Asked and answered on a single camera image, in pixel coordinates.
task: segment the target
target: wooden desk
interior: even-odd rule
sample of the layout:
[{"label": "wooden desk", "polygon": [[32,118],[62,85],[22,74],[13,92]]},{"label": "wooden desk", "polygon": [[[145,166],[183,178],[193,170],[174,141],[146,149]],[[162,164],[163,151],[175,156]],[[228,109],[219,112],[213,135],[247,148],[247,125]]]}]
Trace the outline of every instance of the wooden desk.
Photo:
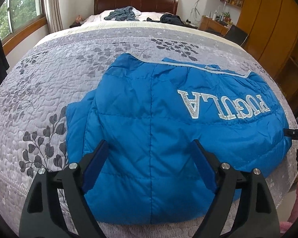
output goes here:
[{"label": "wooden desk", "polygon": [[223,36],[225,36],[226,33],[228,32],[227,27],[221,25],[220,23],[218,23],[206,16],[203,16],[199,30],[202,30],[202,31],[213,30],[213,31],[221,33],[221,35],[223,35]]}]

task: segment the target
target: white trim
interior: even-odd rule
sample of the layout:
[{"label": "white trim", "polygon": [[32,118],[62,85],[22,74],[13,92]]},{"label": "white trim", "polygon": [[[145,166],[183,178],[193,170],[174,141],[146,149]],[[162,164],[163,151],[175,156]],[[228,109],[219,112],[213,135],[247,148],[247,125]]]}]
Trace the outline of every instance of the white trim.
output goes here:
[{"label": "white trim", "polygon": [[10,13],[10,0],[7,0],[7,10],[8,10],[8,24],[10,33],[13,33],[12,21],[11,21],[11,13]]},{"label": "white trim", "polygon": [[137,55],[134,55],[133,53],[126,53],[126,54],[130,54],[131,56],[135,57],[136,59],[138,59],[139,61],[142,61],[142,62],[157,63],[157,64],[168,64],[168,65],[174,65],[174,66],[186,66],[186,67],[192,67],[192,68],[196,68],[196,69],[206,71],[206,72],[210,72],[210,73],[227,74],[227,75],[231,75],[231,76],[241,77],[241,78],[244,78],[244,79],[247,78],[251,73],[251,71],[248,71],[245,75],[239,75],[239,74],[234,74],[234,73],[229,73],[229,72],[221,72],[220,70],[217,70],[217,71],[209,70],[209,69],[201,68],[201,67],[191,65],[191,64],[162,62],[162,61],[161,62],[151,62],[151,61],[143,60],[143,59],[137,57]]},{"label": "white trim", "polygon": [[214,68],[212,68],[210,66],[207,66],[207,65],[204,68],[209,69],[209,70],[220,70],[220,69],[214,69]]}]

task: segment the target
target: wooden cabinet door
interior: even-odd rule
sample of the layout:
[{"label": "wooden cabinet door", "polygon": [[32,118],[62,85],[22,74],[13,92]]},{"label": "wooden cabinet door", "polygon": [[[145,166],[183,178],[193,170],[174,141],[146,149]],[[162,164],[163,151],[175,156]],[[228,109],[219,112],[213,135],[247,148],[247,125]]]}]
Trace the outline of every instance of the wooden cabinet door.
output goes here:
[{"label": "wooden cabinet door", "polygon": [[250,34],[260,5],[261,0],[244,0],[241,15],[236,26],[245,31],[247,34]]},{"label": "wooden cabinet door", "polygon": [[282,0],[262,0],[245,50],[256,60],[261,57],[274,30]]},{"label": "wooden cabinet door", "polygon": [[298,5],[294,0],[283,0],[279,17],[269,42],[259,59],[261,66],[275,78],[298,36]]}]

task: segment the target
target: wooden wardrobe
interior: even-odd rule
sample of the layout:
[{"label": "wooden wardrobe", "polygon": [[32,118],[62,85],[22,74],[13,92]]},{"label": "wooden wardrobe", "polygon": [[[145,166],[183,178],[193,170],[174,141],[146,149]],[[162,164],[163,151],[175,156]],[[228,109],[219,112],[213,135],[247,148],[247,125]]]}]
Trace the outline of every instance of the wooden wardrobe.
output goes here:
[{"label": "wooden wardrobe", "polygon": [[237,26],[250,36],[244,49],[277,82],[298,111],[298,5],[294,0],[245,0]]}]

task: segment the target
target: window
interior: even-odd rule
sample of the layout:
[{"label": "window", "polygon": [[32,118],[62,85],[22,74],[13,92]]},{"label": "window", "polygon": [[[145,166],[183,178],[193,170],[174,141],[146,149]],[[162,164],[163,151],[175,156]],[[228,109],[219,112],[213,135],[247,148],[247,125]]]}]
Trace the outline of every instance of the window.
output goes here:
[{"label": "window", "polygon": [[0,7],[0,38],[18,32],[29,21],[41,15],[40,0],[5,0]]}]

